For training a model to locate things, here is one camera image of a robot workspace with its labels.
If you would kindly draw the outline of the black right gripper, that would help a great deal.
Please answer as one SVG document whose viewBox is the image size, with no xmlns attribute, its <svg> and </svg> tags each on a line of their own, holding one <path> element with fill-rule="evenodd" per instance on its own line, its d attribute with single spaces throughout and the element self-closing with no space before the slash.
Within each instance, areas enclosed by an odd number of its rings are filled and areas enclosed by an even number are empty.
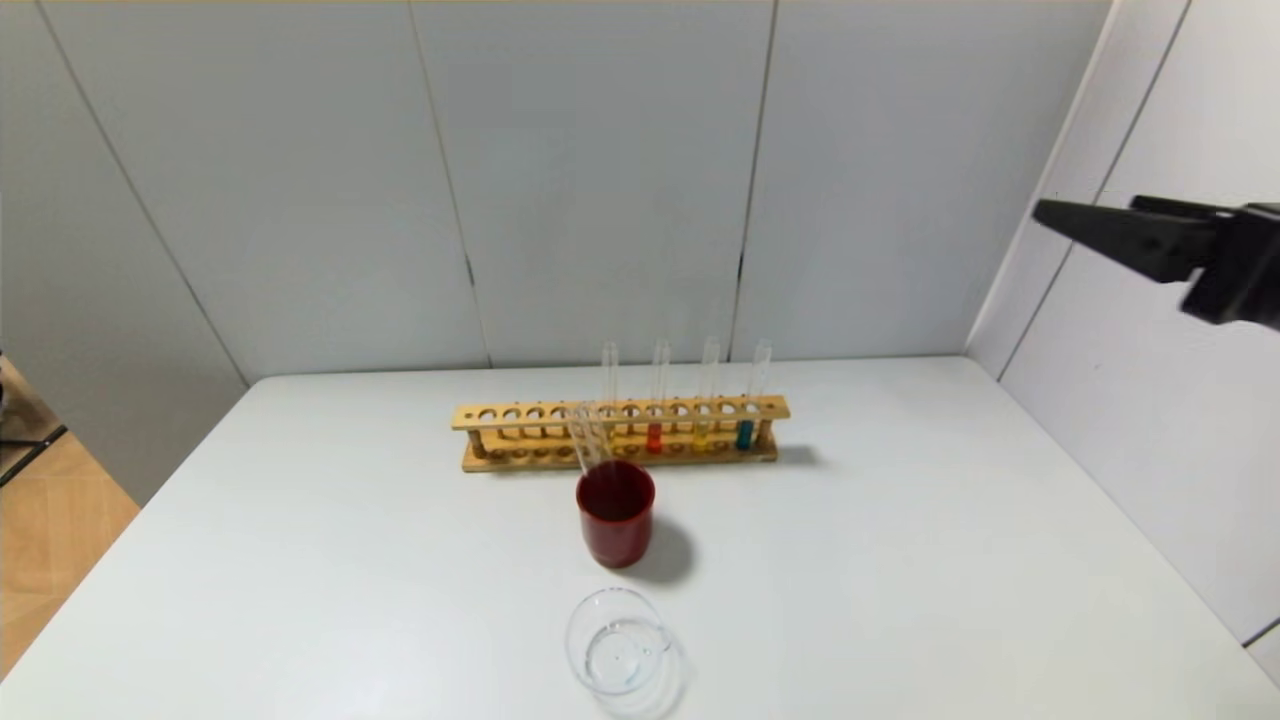
<svg viewBox="0 0 1280 720">
<path fill-rule="evenodd" d="M 1129 208 L 1042 199 L 1030 217 L 1161 284 L 1188 281 L 1181 311 L 1224 325 L 1279 329 L 1279 205 L 1220 208 L 1138 195 Z"/>
</svg>

